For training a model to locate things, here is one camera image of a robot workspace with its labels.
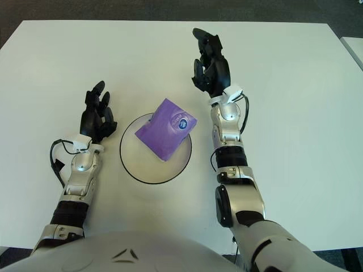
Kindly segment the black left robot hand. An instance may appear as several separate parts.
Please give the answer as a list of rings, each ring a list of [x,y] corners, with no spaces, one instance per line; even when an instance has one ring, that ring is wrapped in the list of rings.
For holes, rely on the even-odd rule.
[[[104,88],[105,82],[101,80],[91,91],[86,92],[86,109],[81,117],[80,133],[91,137],[94,144],[100,144],[103,138],[109,137],[117,128],[109,107],[110,93],[107,91],[100,98]]]

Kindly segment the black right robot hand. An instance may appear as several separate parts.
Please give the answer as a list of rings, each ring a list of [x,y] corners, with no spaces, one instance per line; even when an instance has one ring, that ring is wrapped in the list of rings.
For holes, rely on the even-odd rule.
[[[221,96],[224,89],[231,85],[231,78],[229,64],[222,55],[220,38],[199,28],[194,28],[192,33],[200,52],[200,58],[195,59],[193,64],[193,84],[211,98]]]

